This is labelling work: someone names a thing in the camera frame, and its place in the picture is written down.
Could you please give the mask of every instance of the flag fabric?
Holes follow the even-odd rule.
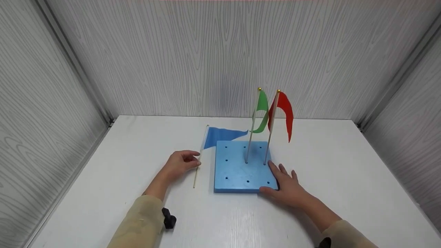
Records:
[[[292,113],[292,107],[291,103],[288,100],[288,97],[283,92],[279,92],[279,100],[277,101],[276,108],[281,108],[286,115],[286,131],[288,132],[288,143],[291,141],[291,135],[292,135],[292,122],[294,121],[294,114]],[[274,111],[274,101],[271,105],[271,108],[269,109],[268,116],[268,129],[271,130],[271,116]]]
[[[253,133],[263,132],[263,130],[265,130],[265,126],[268,122],[268,98],[266,97],[266,94],[263,90],[260,90],[259,99],[257,100],[256,112],[259,110],[264,110],[265,116],[263,117],[263,120],[260,123],[259,128],[257,128],[256,130],[252,130]]]
[[[204,149],[215,147],[218,140],[234,140],[248,134],[248,130],[230,130],[223,128],[208,128],[207,138],[205,140]]]

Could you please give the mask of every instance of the red flag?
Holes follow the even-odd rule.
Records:
[[[277,107],[281,108],[286,115],[286,131],[288,132],[288,143],[291,141],[292,134],[292,122],[294,121],[294,114],[292,113],[291,103],[288,100],[288,97],[282,91],[279,92],[279,100],[277,101]],[[268,116],[268,129],[271,130],[271,116],[273,115],[274,109],[274,100],[271,108],[269,109]]]

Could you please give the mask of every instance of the wooden flag stick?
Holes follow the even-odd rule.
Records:
[[[266,165],[266,158],[268,157],[268,151],[269,151],[269,142],[271,141],[271,135],[273,134],[274,118],[276,117],[277,102],[279,101],[279,93],[280,93],[280,90],[277,90],[276,96],[274,97],[273,115],[270,116],[271,117],[271,127],[269,127],[268,145],[266,146],[265,160],[263,161],[264,165]]]
[[[207,125],[205,127],[205,134],[204,134],[204,139],[202,140],[202,145],[201,145],[201,149],[199,151],[199,158],[198,160],[202,163],[201,158],[202,158],[202,152],[204,151],[204,146],[205,146],[205,141],[207,140],[207,133],[208,133],[208,127],[210,125]],[[198,176],[198,170],[199,170],[199,166],[196,167],[196,174],[194,175],[194,182],[193,182],[193,188],[196,187],[196,177]]]
[[[251,140],[253,138],[253,130],[254,130],[254,123],[256,122],[256,112],[257,112],[257,104],[259,103],[259,97],[260,97],[260,91],[262,90],[261,87],[257,88],[257,99],[256,104],[254,105],[253,110],[253,124],[251,125],[251,133],[250,133],[250,141],[248,142],[248,149],[247,149],[247,155],[245,156],[245,163],[248,163],[248,155],[250,154],[250,146],[251,146]]]

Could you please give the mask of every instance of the gray wall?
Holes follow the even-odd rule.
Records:
[[[114,116],[248,117],[262,86],[271,99],[281,88],[296,118],[355,122],[441,10],[438,0],[49,3]]]
[[[24,245],[106,130],[29,0],[0,4],[0,247]]]
[[[441,231],[441,39],[365,135]]]

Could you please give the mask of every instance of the white table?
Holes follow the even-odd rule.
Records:
[[[133,201],[175,150],[199,150],[206,125],[247,130],[250,119],[119,116],[36,238],[33,248],[105,248]],[[441,247],[437,231],[350,120],[295,120],[288,144],[277,119],[275,163],[379,247]],[[255,135],[267,140],[268,132]],[[248,136],[239,138],[247,140]],[[318,232],[256,194],[214,194],[215,147],[173,186],[165,206],[177,217],[159,247],[313,247]]]

